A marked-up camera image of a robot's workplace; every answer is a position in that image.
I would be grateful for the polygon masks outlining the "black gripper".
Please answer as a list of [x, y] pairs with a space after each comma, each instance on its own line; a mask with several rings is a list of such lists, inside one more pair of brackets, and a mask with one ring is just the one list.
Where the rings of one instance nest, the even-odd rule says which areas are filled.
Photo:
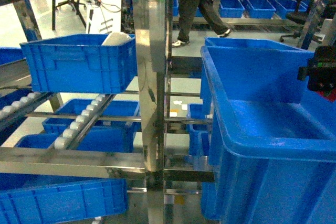
[[307, 65], [299, 67], [297, 79], [319, 95], [333, 95], [335, 90], [335, 46], [319, 46]]

